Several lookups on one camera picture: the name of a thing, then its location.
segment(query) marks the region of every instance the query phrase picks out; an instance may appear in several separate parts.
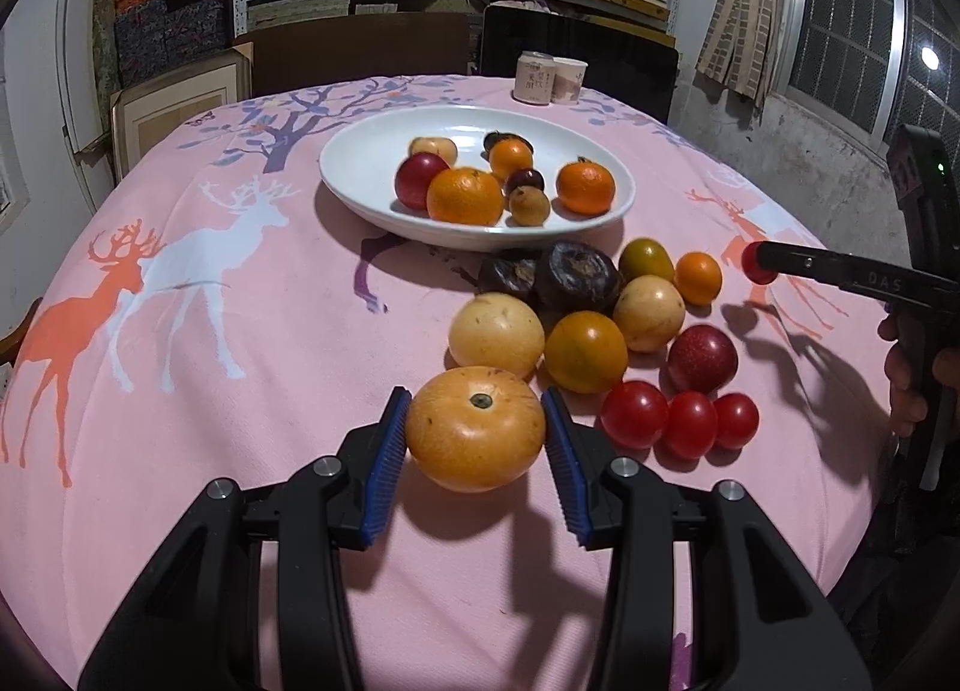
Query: window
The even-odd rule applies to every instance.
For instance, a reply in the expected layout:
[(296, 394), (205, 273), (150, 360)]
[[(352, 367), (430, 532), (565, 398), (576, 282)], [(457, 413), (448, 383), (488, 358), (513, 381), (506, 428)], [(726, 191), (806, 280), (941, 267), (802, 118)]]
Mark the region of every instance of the window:
[(960, 45), (936, 0), (907, 0), (904, 70), (886, 139), (898, 125), (940, 133), (952, 165), (960, 160)]
[(13, 218), (27, 205), (28, 200), (7, 109), (3, 29), (0, 28), (0, 234), (10, 227)]
[(905, 2), (787, 1), (776, 88), (882, 151), (901, 67)]
[(894, 0), (806, 0), (790, 84), (872, 133), (893, 25)]

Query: deer print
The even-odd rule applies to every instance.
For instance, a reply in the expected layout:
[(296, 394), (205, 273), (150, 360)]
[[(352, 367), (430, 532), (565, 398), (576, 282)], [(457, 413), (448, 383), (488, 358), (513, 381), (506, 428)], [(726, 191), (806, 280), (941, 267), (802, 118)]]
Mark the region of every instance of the deer print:
[[(27, 413), (27, 424), (20, 444), (20, 466), (27, 465), (27, 436), (30, 432), (30, 421), (34, 417), (37, 404), (40, 403), (40, 396), (47, 386), (56, 380), (56, 432), (58, 432), (56, 466), (61, 471), (64, 488), (70, 488), (73, 485), (67, 472), (64, 452), (70, 374), (77, 357), (90, 346), (97, 330), (113, 313), (121, 293), (136, 293), (142, 287), (139, 262), (154, 258), (163, 248), (160, 238), (152, 230), (138, 242), (142, 227), (143, 221), (138, 220), (131, 226), (123, 226), (117, 230), (110, 237), (110, 248), (106, 255), (97, 252), (97, 242), (103, 234), (94, 237), (86, 254), (90, 261), (100, 265), (101, 271), (104, 271), (107, 276), (101, 280), (93, 295), (65, 298), (47, 307), (30, 328), (17, 357), (17, 373), (14, 379), (24, 363), (39, 363), (42, 360), (47, 362), (43, 376), (40, 378), (40, 386), (34, 393)], [(4, 431), (7, 407), (8, 402), (5, 402), (0, 410), (2, 412), (0, 414), (0, 456), (3, 456), (5, 464), (10, 460)]]
[(294, 196), (298, 191), (292, 191), (288, 185), (281, 185), (277, 181), (262, 189), (259, 177), (256, 177), (253, 182), (232, 191), (230, 200), (224, 201), (213, 194), (213, 187), (209, 182), (205, 182), (200, 185), (200, 191), (213, 203), (234, 213), (236, 220), (229, 228), (200, 228), (191, 231), (167, 245), (157, 258), (141, 261), (143, 287), (134, 293), (124, 293), (116, 313), (107, 322), (113, 376), (127, 392), (133, 390), (133, 382), (120, 362), (117, 341), (124, 323), (136, 314), (149, 298), (160, 293), (183, 294), (167, 335), (166, 357), (160, 377), (160, 386), (164, 391), (169, 393), (174, 389), (170, 374), (174, 336), (184, 325), (187, 309), (199, 293), (203, 293), (206, 313), (217, 340), (217, 360), (230, 379), (237, 380), (246, 376), (227, 347), (227, 337), (224, 334), (224, 273), (243, 266), (256, 252), (263, 242), (264, 228), (282, 228), (289, 223), (287, 217), (277, 209), (275, 202)]
[[(764, 230), (755, 223), (752, 223), (752, 221), (745, 216), (743, 209), (736, 206), (736, 204), (726, 201), (719, 196), (712, 198), (709, 196), (701, 196), (701, 194), (698, 194), (697, 191), (693, 190), (688, 191), (686, 196), (688, 196), (691, 201), (696, 201), (698, 203), (717, 204), (724, 210), (731, 222), (740, 229), (743, 235), (734, 236), (733, 239), (731, 239), (731, 242), (720, 254), (721, 259), (728, 266), (736, 266), (742, 271), (743, 266), (740, 264), (740, 256), (743, 254), (743, 248), (747, 247), (750, 242), (769, 241)], [(842, 314), (842, 316), (848, 317), (846, 312), (833, 304), (829, 298), (826, 298), (807, 280), (787, 275), (784, 275), (784, 279), (794, 290), (794, 293), (797, 295), (797, 298), (800, 299), (800, 302), (810, 309), (810, 312), (813, 313), (813, 317), (816, 317), (817, 322), (819, 322), (824, 331), (832, 331), (833, 326), (830, 325), (827, 320), (824, 320), (822, 317), (820, 317), (820, 314), (817, 312), (816, 307), (814, 307), (810, 296), (813, 298), (819, 298), (819, 300), (823, 301), (824, 304), (829, 306), (830, 309), (833, 309), (837, 314)], [(789, 320), (789, 322), (793, 323), (795, 327), (807, 334), (810, 338), (814, 338), (817, 341), (823, 338), (823, 334), (821, 334), (819, 331), (815, 331), (813, 328), (808, 328), (807, 326), (803, 325), (802, 322), (794, 319), (794, 317), (790, 317), (790, 314), (786, 312), (785, 309), (776, 306), (773, 298), (771, 297), (770, 285), (753, 285), (750, 290), (750, 301), (760, 312), (764, 314), (768, 322), (770, 322), (770, 324), (774, 327), (776, 333), (778, 333), (787, 344), (790, 343), (789, 334), (787, 333), (782, 320), (779, 319), (780, 317), (784, 317), (785, 319)]]

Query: white deer print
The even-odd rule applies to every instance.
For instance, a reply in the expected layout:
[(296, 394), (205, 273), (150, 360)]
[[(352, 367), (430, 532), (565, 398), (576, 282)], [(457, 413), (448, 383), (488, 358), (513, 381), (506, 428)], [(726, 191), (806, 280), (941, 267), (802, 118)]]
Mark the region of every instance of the white deer print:
[(148, 298), (160, 293), (184, 294), (181, 306), (176, 310), (173, 325), (167, 336), (166, 357), (163, 362), (163, 374), (160, 386), (166, 392), (174, 389), (170, 375), (170, 354), (174, 336), (184, 325), (186, 311), (197, 293), (203, 293), (206, 301), (206, 313), (217, 338), (217, 360), (227, 376), (237, 380), (246, 375), (234, 360), (227, 347), (224, 336), (224, 271), (238, 269), (256, 252), (263, 241), (263, 229), (267, 226), (282, 228), (289, 223), (284, 213), (277, 209), (275, 201), (294, 196), (298, 191), (289, 185), (274, 181), (266, 189), (261, 189), (259, 177), (232, 191), (232, 201), (222, 201), (213, 194), (213, 185), (205, 182), (200, 191), (219, 206), (237, 214), (237, 219), (229, 228), (200, 228), (191, 231), (176, 242), (164, 247), (155, 258), (140, 260), (143, 271), (143, 288), (139, 293), (123, 292), (117, 301), (116, 311), (107, 322), (110, 335), (109, 355), (113, 376), (128, 393), (133, 390), (133, 382), (128, 376), (117, 352), (117, 340), (123, 324)]

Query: white oval plate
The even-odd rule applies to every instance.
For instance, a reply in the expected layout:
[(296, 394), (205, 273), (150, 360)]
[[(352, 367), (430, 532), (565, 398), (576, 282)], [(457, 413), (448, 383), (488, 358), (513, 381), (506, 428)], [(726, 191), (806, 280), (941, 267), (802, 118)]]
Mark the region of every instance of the white oval plate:
[[(611, 210), (597, 218), (582, 218), (555, 204), (542, 226), (508, 226), (510, 215), (504, 212), (500, 223), (488, 228), (439, 223), (397, 200), (394, 176), (414, 138), (453, 139), (456, 165), (489, 170), (481, 152), (484, 136), (494, 130), (517, 133), (534, 146), (534, 166), (544, 175), (551, 201), (557, 194), (557, 173), (565, 164), (583, 156), (605, 166), (616, 182)], [(502, 109), (455, 104), (395, 109), (349, 125), (320, 153), (320, 175), (338, 199), (374, 226), (427, 245), (475, 252), (543, 244), (607, 226), (630, 211), (637, 194), (634, 177), (616, 156), (576, 131)]]

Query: light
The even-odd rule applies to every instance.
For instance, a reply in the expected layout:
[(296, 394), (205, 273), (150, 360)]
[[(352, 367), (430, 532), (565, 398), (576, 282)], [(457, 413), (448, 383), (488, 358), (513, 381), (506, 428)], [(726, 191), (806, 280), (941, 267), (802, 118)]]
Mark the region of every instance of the light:
[(923, 60), (923, 64), (927, 66), (930, 71), (938, 71), (940, 69), (940, 59), (937, 53), (933, 52), (933, 47), (924, 47), (923, 50), (920, 50), (920, 60)]

